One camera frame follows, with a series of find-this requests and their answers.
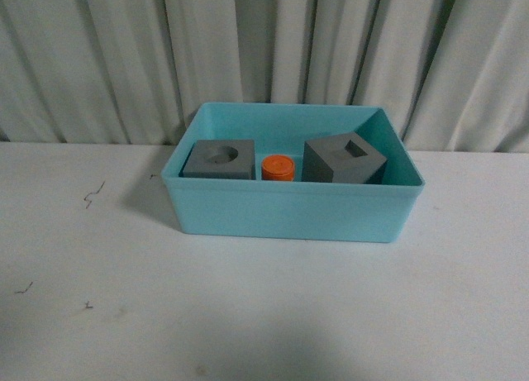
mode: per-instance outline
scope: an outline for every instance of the round hole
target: round hole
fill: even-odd
[[[239,151],[235,148],[224,145],[209,151],[206,162],[211,164],[227,164],[228,162],[232,162],[238,155]]]

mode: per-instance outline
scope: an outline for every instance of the dark mark on table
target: dark mark on table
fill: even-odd
[[[30,289],[32,284],[33,284],[33,281],[31,281],[30,285],[26,288],[26,290],[19,290],[18,292],[15,292],[15,294],[24,294]]]
[[[103,185],[105,185],[105,182],[104,182],[104,181],[102,182],[101,187],[99,187],[99,190],[98,190],[98,191],[95,191],[95,192],[93,192],[93,193],[89,193],[89,194],[87,194],[86,197],[84,197],[84,201],[87,203],[85,209],[88,209],[88,207],[92,204],[92,199],[88,199],[88,197],[89,197],[90,195],[97,195],[97,194],[99,194],[99,193],[101,192],[101,189],[102,189],[102,186],[103,186]]]

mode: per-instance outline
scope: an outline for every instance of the gray cube block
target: gray cube block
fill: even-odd
[[[184,177],[255,179],[253,140],[197,140],[182,169]]]
[[[356,133],[305,141],[302,181],[381,183],[386,157]]]

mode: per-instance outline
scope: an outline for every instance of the gray block with round hole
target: gray block with round hole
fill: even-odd
[[[253,140],[197,140],[182,169],[183,177],[255,179]]]
[[[358,134],[305,141],[302,181],[381,183],[386,157]]]

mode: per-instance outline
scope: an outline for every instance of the orange bottle cap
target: orange bottle cap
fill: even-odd
[[[296,164],[287,155],[270,155],[261,163],[263,180],[293,181]]]

